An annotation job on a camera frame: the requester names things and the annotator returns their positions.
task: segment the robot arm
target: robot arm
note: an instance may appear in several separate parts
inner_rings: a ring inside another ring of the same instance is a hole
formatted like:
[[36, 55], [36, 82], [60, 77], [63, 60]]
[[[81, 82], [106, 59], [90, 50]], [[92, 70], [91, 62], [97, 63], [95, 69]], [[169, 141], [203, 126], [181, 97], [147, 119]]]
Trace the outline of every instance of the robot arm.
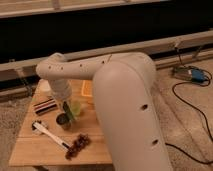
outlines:
[[37, 66], [56, 99], [70, 96], [68, 78], [93, 79], [93, 98], [116, 171], [172, 170], [150, 88], [155, 65], [143, 53], [67, 62], [53, 54]]

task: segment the wooden table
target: wooden table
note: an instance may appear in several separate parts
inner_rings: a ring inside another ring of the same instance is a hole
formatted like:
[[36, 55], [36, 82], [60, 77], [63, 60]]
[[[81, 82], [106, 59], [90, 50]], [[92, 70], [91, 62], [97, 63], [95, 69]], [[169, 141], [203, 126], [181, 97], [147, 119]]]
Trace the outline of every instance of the wooden table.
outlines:
[[[28, 112], [24, 119], [21, 131], [19, 132], [13, 149], [9, 165], [10, 166], [45, 166], [45, 165], [82, 165], [82, 164], [111, 164], [112, 160], [104, 142], [103, 133], [99, 126], [92, 97], [83, 97], [81, 87], [83, 81], [71, 80], [72, 99], [78, 100], [82, 104], [82, 111], [77, 118], [77, 123], [72, 125], [68, 131], [64, 131], [56, 124], [56, 116], [60, 113], [59, 109], [48, 112], [42, 116], [37, 116], [33, 105], [48, 97], [39, 90], [41, 80], [35, 91], [35, 95], [30, 103]], [[42, 120], [48, 124], [50, 132], [61, 137], [68, 143], [72, 143], [80, 133], [86, 133], [92, 143], [82, 150], [76, 158], [65, 159], [66, 151], [53, 142], [46, 135], [36, 135], [32, 132], [31, 125], [35, 120]]]

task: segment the black wall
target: black wall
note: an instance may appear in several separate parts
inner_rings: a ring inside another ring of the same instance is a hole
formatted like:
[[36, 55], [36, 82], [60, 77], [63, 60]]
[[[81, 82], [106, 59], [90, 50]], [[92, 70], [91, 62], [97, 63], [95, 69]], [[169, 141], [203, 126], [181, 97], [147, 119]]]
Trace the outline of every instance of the black wall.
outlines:
[[0, 62], [206, 31], [213, 1], [168, 1], [0, 19]]

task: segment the black cable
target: black cable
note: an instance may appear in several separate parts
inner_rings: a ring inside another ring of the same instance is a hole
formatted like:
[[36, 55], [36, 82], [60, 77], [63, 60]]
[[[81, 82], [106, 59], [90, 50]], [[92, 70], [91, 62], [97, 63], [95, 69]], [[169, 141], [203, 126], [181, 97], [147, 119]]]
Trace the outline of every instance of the black cable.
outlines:
[[188, 156], [190, 159], [196, 161], [197, 163], [200, 163], [200, 164], [205, 164], [205, 165], [210, 165], [210, 164], [213, 164], [213, 161], [201, 161], [201, 160], [198, 160], [194, 157], [192, 157], [189, 153], [185, 152], [184, 150], [182, 150], [180, 147], [177, 147], [176, 145], [173, 145], [173, 144], [169, 144], [169, 143], [165, 143], [167, 146], [170, 146], [170, 147], [173, 147], [177, 150], [179, 150], [180, 152], [182, 152], [183, 154], [185, 154], [186, 156]]
[[[183, 85], [183, 84], [193, 84], [193, 85], [197, 85], [197, 86], [200, 86], [200, 87], [207, 87], [207, 86], [209, 86], [209, 85], [211, 84], [212, 74], [211, 74], [210, 72], [206, 71], [206, 70], [203, 70], [203, 69], [200, 69], [200, 68], [197, 68], [197, 67], [194, 67], [194, 66], [187, 66], [187, 67], [189, 67], [189, 68], [191, 68], [191, 69], [199, 69], [199, 70], [201, 70], [201, 71], [207, 73], [208, 76], [205, 75], [205, 82], [204, 82], [204, 83], [196, 83], [196, 82], [189, 82], [189, 81], [180, 82], [180, 83], [174, 84], [174, 85], [172, 86], [172, 92], [173, 92], [174, 95], [175, 95], [178, 99], [180, 99], [182, 102], [184, 102], [185, 104], [191, 106], [192, 108], [194, 108], [195, 110], [197, 110], [198, 112], [200, 112], [200, 113], [203, 115], [203, 117], [204, 117], [204, 119], [205, 119], [205, 124], [206, 124], [206, 127], [207, 127], [207, 132], [208, 132], [208, 134], [209, 134], [209, 137], [210, 137], [211, 141], [213, 142], [213, 136], [212, 136], [212, 134], [211, 134], [211, 131], [210, 131], [210, 128], [209, 128], [208, 119], [207, 119], [205, 113], [204, 113], [203, 111], [201, 111], [198, 107], [196, 107], [196, 106], [192, 105], [191, 103], [187, 102], [186, 100], [184, 100], [184, 99], [183, 99], [182, 97], [180, 97], [180, 96], [176, 93], [176, 91], [175, 91], [175, 88], [176, 88], [178, 85]], [[180, 147], [177, 147], [176, 145], [173, 145], [173, 144], [170, 144], [170, 143], [165, 143], [165, 144], [166, 144], [167, 146], [170, 146], [170, 147], [173, 147], [173, 148], [179, 150], [180, 152], [182, 152], [183, 154], [185, 154], [186, 156], [188, 156], [190, 159], [194, 160], [195, 162], [198, 162], [198, 163], [200, 163], [200, 164], [205, 164], [205, 165], [213, 164], [213, 161], [201, 161], [201, 160], [198, 160], [198, 159], [194, 158], [193, 156], [191, 156], [190, 154], [188, 154], [186, 151], [184, 151], [184, 150], [181, 149]]]
[[180, 56], [180, 50], [179, 50], [179, 48], [176, 47], [175, 50], [176, 50], [176, 52], [177, 52], [177, 54], [178, 54], [178, 58], [179, 58], [180, 64], [181, 64], [183, 67], [186, 67], [186, 65], [183, 63], [182, 58], [181, 58], [181, 56]]

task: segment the speckled floor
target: speckled floor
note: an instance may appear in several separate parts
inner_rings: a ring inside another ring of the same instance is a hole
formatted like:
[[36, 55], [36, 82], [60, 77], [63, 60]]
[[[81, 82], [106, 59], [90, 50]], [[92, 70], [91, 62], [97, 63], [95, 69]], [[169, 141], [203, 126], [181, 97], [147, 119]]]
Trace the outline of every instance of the speckled floor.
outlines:
[[[213, 60], [197, 62], [193, 65], [213, 73]], [[171, 78], [171, 68], [158, 70], [157, 81], [152, 89], [153, 101], [165, 141], [181, 147], [200, 160], [213, 160], [213, 150], [211, 150], [213, 144], [205, 131], [205, 125], [202, 124], [203, 118], [172, 94], [172, 85], [178, 82], [180, 80]], [[177, 92], [206, 113], [213, 132], [213, 85], [205, 88], [182, 85], [177, 88]], [[0, 171], [34, 170], [30, 167], [8, 167], [8, 160], [30, 100], [31, 98], [23, 98], [15, 100], [15, 103], [0, 103]], [[213, 170], [213, 166], [198, 164], [171, 147], [167, 149], [174, 170]], [[49, 167], [49, 169], [51, 171], [113, 171], [110, 165]]]

